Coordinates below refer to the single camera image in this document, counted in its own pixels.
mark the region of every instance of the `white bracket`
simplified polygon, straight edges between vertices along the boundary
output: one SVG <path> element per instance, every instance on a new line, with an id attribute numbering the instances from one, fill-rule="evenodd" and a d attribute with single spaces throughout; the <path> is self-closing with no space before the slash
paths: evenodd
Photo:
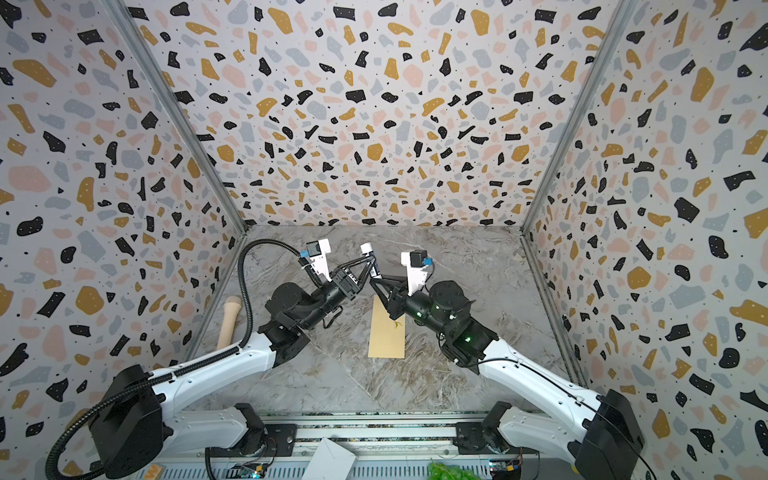
<path id="1" fill-rule="evenodd" d="M 549 415 L 528 413 L 511 407 L 502 415 L 498 431 L 510 445 L 523 445 L 572 465 L 574 463 L 574 456 L 568 451 L 568 443 L 575 440 L 575 437 Z"/>
<path id="2" fill-rule="evenodd" d="M 532 362 L 503 339 L 491 342 L 483 354 L 486 360 L 510 359 L 513 362 L 482 363 L 478 367 L 480 375 L 517 392 L 553 418 L 574 439 L 584 441 L 587 435 L 584 420 L 591 421 L 594 412 L 600 408 L 597 392 L 562 379 Z"/>
<path id="3" fill-rule="evenodd" d="M 429 265 L 432 265 L 432 259 L 429 260 L 429 263 L 427 263 L 425 266 L 415 267 L 411 266 L 411 253 L 410 252 L 401 252 L 400 253 L 400 265 L 403 265 L 407 270 L 408 275 L 408 295 L 411 296 L 413 293 L 418 292 L 426 283 L 427 281 L 427 267 Z"/>
<path id="4" fill-rule="evenodd" d="M 231 349 L 238 343 L 226 347 Z M 165 395 L 165 401 L 161 403 L 163 418 L 170 419 L 178 415 L 195 400 L 215 392 L 225 385 L 236 382 L 244 376 L 253 373 L 265 372 L 275 364 L 276 353 L 270 348 L 272 342 L 263 333 L 251 335 L 248 345 L 237 355 L 231 355 L 217 362 L 209 363 L 185 376 L 175 379 L 173 382 L 158 383 L 152 387 L 155 395 Z M 221 354 L 222 350 L 207 353 L 196 359 L 184 363 L 178 363 L 164 369 L 152 370 L 151 378 L 173 373 L 185 366 L 192 365 L 201 360 Z"/>
<path id="5" fill-rule="evenodd" d="M 373 257 L 373 267 L 371 268 L 371 278 L 381 278 L 382 274 L 379 271 L 379 263 L 376 261 L 376 255 L 373 253 L 373 246 L 371 243 L 364 243 L 360 245 L 360 251 L 364 257 Z"/>
<path id="6" fill-rule="evenodd" d="M 309 258 L 312 262 L 312 269 L 318 275 L 324 275 L 328 281 L 331 281 L 331 276 L 328 271 L 328 261 L 326 255 L 331 253 L 331 243 L 327 238 L 317 240 L 316 242 L 310 242 L 306 245 L 306 250 L 301 253 L 302 257 Z"/>
<path id="7" fill-rule="evenodd" d="M 179 412 L 164 420 L 174 434 L 163 442 L 162 453 L 167 455 L 206 447 L 228 449 L 248 431 L 246 419 L 235 407 L 224 410 Z"/>

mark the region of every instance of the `metal corner post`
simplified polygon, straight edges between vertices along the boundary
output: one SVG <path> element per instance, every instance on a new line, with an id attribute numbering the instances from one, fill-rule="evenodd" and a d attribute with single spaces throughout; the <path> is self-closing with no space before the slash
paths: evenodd
<path id="1" fill-rule="evenodd" d="M 578 131 L 584 116 L 587 114 L 592 99 L 600 86 L 600 80 L 603 78 L 608 65 L 611 63 L 616 45 L 627 27 L 627 23 L 634 12 L 637 2 L 638 0 L 620 0 L 618 6 L 614 10 L 611 20 L 608 23 L 605 39 L 594 60 L 594 65 L 587 76 L 584 88 L 576 100 L 576 105 L 574 105 L 571 110 L 571 115 L 568 117 L 563 136 L 552 154 L 552 160 L 544 172 L 544 176 L 536 190 L 534 200 L 531 202 L 531 206 L 528 209 L 528 213 L 525 215 L 525 220 L 523 220 L 521 228 L 525 256 L 528 258 L 528 265 L 531 267 L 531 273 L 536 282 L 536 287 L 541 294 L 541 301 L 547 312 L 554 339 L 563 356 L 568 376 L 571 378 L 571 381 L 579 383 L 582 386 L 587 386 L 587 377 L 579 362 L 576 360 L 573 348 L 568 340 L 568 332 L 565 331 L 563 323 L 560 321 L 557 303 L 555 302 L 551 289 L 548 288 L 544 272 L 541 271 L 541 268 L 538 265 L 538 260 L 536 258 L 537 249 L 532 239 L 529 237 L 528 232 L 531 231 L 536 219 L 536 214 L 547 198 L 547 191 L 549 191 L 551 185 L 554 183 L 557 173 L 565 162 L 565 155 L 576 137 L 576 132 Z"/>
<path id="2" fill-rule="evenodd" d="M 624 29 L 627 27 L 627 23 L 629 22 L 637 2 L 638 0 L 620 0 L 619 5 L 614 10 L 611 21 L 608 23 L 605 39 L 598 50 L 598 54 L 595 56 L 594 65 L 589 71 L 587 81 L 584 83 L 584 88 L 581 90 L 581 93 L 576 100 L 576 105 L 574 105 L 573 110 L 571 110 L 571 115 L 568 117 L 568 121 L 565 124 L 563 136 L 560 138 L 558 146 L 554 149 L 552 160 L 542 176 L 541 183 L 536 189 L 536 194 L 531 202 L 531 206 L 528 208 L 528 213 L 525 215 L 525 220 L 523 220 L 522 225 L 523 232 L 530 231 L 536 217 L 536 212 L 547 197 L 546 191 L 554 182 L 555 175 L 557 175 L 560 167 L 562 167 L 565 162 L 565 154 L 568 152 L 568 149 L 571 148 L 571 143 L 576 136 L 576 132 L 581 125 L 582 119 L 589 109 L 594 94 L 598 90 L 600 79 L 603 77 L 608 64 L 614 56 L 616 44 L 624 33 Z"/>
<path id="3" fill-rule="evenodd" d="M 208 153 L 206 153 L 203 145 L 197 139 L 197 135 L 192 130 L 192 126 L 176 101 L 174 93 L 168 86 L 168 83 L 166 83 L 160 67 L 157 66 L 157 62 L 154 60 L 152 52 L 141 37 L 139 29 L 133 19 L 128 14 L 128 9 L 125 6 L 124 1 L 101 0 L 101 4 L 104 6 L 110 19 L 122 35 L 128 49 L 139 64 L 139 67 L 141 67 L 141 70 L 147 76 L 147 81 L 155 94 L 157 94 L 157 98 L 160 100 L 163 108 L 165 108 L 165 111 L 174 126 L 178 129 L 182 140 L 187 144 L 190 150 L 192 150 L 192 155 L 198 160 L 197 164 L 205 174 L 211 190 L 214 191 L 214 194 L 221 202 L 221 207 L 224 212 L 227 213 L 232 224 L 237 229 L 238 235 L 242 237 L 247 230 L 246 224 L 232 201 L 232 197 L 227 193 L 227 189 L 224 188 L 224 185 L 219 181 L 219 175 L 216 173 L 214 166 L 208 161 Z"/>
<path id="4" fill-rule="evenodd" d="M 206 353 L 206 352 L 198 353 L 197 350 L 200 348 L 200 345 L 203 343 L 203 335 L 205 335 L 205 332 L 208 330 L 208 325 L 210 325 L 210 321 L 213 319 L 215 315 L 217 315 L 217 312 L 220 311 L 217 309 L 217 307 L 219 306 L 219 302 L 224 296 L 224 286 L 227 285 L 228 282 L 232 281 L 230 277 L 232 276 L 232 272 L 235 269 L 235 266 L 237 265 L 237 258 L 240 256 L 240 252 L 243 250 L 243 246 L 245 246 L 247 239 L 248 239 L 247 235 L 245 234 L 240 235 L 240 239 L 237 241 L 237 243 L 235 243 L 234 248 L 231 250 L 235 252 L 235 254 L 232 256 L 232 260 L 230 260 L 230 262 L 221 271 L 221 280 L 219 281 L 219 286 L 216 289 L 216 292 L 214 292 L 214 295 L 211 297 L 210 303 L 208 304 L 208 308 L 207 310 L 205 310 L 203 314 L 203 321 L 200 323 L 200 328 L 197 330 L 197 332 L 194 335 L 194 338 L 189 343 L 189 348 L 187 348 L 187 353 L 184 355 L 185 362 L 192 360 L 194 358 L 197 358 L 198 356 Z"/>

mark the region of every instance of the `black motor joint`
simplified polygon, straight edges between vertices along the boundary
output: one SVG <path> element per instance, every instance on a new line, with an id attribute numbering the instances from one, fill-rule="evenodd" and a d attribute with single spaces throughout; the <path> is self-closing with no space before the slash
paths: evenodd
<path id="1" fill-rule="evenodd" d="M 470 366 L 485 358 L 483 351 L 498 335 L 473 319 L 472 305 L 462 288 L 453 280 L 437 282 L 429 295 L 414 292 L 405 301 L 405 313 L 417 325 L 426 326 L 444 340 L 440 350 L 458 366 L 468 367 L 479 374 L 478 367 Z"/>
<path id="2" fill-rule="evenodd" d="M 330 281 L 315 282 L 320 285 L 312 293 L 291 282 L 283 283 L 275 289 L 264 305 L 272 317 L 271 321 L 258 330 L 272 343 L 276 352 L 275 366 L 298 355 L 309 343 L 302 330 L 310 330 L 320 322 L 329 326 L 324 322 L 326 316 L 339 309 L 336 313 L 338 316 L 344 300 L 353 300 L 360 293 L 375 261 L 375 257 L 361 257 L 339 265 L 331 273 Z M 359 265 L 363 265 L 363 269 L 356 276 L 352 268 Z"/>

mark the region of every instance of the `small yellow object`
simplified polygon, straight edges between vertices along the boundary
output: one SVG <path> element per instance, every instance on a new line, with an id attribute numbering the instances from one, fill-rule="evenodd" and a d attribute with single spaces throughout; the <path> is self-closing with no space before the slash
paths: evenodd
<path id="1" fill-rule="evenodd" d="M 368 357 L 378 359 L 404 359 L 406 357 L 405 316 L 395 321 L 389 318 L 378 296 L 373 297 L 371 336 Z"/>
<path id="2" fill-rule="evenodd" d="M 157 480 L 163 475 L 165 467 L 162 465 L 152 464 L 147 469 L 147 473 L 142 477 L 144 480 Z"/>

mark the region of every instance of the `white paper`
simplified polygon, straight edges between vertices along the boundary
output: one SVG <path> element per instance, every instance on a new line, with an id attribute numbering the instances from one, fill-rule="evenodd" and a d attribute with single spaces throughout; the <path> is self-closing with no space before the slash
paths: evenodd
<path id="1" fill-rule="evenodd" d="M 323 439 L 315 451 L 310 466 L 304 471 L 302 480 L 346 480 L 355 454 L 336 443 Z"/>

